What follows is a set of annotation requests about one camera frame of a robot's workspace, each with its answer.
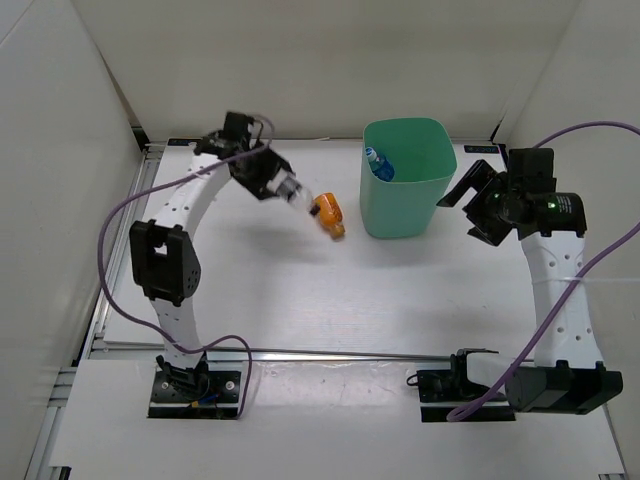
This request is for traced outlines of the clear bottle black label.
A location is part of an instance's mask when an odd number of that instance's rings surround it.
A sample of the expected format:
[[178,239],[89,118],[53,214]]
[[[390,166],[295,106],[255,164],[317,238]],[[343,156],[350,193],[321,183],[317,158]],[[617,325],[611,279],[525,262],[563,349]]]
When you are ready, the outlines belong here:
[[292,208],[316,217],[320,207],[311,190],[303,185],[294,173],[279,170],[267,183],[267,189],[285,200]]

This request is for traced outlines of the orange plastic bottle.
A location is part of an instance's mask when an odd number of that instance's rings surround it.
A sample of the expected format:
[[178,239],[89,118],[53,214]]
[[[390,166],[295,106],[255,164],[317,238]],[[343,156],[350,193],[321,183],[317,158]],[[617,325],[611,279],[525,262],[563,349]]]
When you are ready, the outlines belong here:
[[317,213],[315,218],[324,232],[333,240],[342,239],[345,236],[342,210],[331,192],[318,195],[315,199]]

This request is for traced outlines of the clear bottle blue label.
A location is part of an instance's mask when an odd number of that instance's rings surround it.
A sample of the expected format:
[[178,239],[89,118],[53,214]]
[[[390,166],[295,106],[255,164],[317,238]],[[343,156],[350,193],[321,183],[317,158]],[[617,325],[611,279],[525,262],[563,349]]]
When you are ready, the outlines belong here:
[[375,177],[384,182],[391,182],[394,179],[395,169],[384,155],[379,154],[372,147],[366,147],[364,153],[371,172]]

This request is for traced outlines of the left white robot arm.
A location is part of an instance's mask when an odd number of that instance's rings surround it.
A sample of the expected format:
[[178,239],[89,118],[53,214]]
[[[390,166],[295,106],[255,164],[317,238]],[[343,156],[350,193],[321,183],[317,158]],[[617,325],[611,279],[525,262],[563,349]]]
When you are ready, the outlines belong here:
[[201,281],[193,237],[215,197],[235,180],[256,199],[280,198],[307,205],[309,197],[291,164],[249,134],[212,132],[194,146],[187,178],[147,221],[129,230],[132,274],[149,300],[164,340],[159,368],[175,374],[175,388],[188,400],[206,395],[205,347],[199,339],[193,296]]

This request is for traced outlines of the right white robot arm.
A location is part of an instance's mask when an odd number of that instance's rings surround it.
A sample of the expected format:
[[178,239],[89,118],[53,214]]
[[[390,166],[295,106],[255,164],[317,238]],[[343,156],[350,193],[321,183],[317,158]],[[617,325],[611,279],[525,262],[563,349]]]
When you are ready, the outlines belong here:
[[515,359],[488,350],[466,350],[449,375],[449,387],[470,400],[450,418],[462,421],[497,393],[512,410],[586,415],[619,395],[621,372],[604,364],[582,283],[586,215],[581,197],[559,192],[549,149],[524,150],[498,172],[478,160],[438,204],[452,208],[469,191],[464,207],[469,235],[498,246],[517,234],[533,289],[536,330]]

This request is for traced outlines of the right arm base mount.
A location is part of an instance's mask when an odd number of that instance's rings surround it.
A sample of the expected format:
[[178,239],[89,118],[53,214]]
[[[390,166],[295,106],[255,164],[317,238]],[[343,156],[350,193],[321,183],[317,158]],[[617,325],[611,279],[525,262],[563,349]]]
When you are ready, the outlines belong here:
[[[486,349],[460,349],[449,358],[447,369],[417,370],[406,379],[408,387],[418,389],[422,423],[446,423],[447,415],[459,404],[480,398],[490,385],[471,382],[467,375],[467,359],[471,354],[497,351]],[[489,402],[464,419],[464,422],[511,422],[515,412],[506,396],[496,393]]]

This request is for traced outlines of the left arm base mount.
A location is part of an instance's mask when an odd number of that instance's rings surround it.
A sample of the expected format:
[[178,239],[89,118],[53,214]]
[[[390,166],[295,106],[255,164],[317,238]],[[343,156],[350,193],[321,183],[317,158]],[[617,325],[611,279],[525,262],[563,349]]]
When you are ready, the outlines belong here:
[[150,419],[235,420],[240,416],[242,373],[211,370],[201,359],[195,368],[177,368],[156,357],[149,398]]

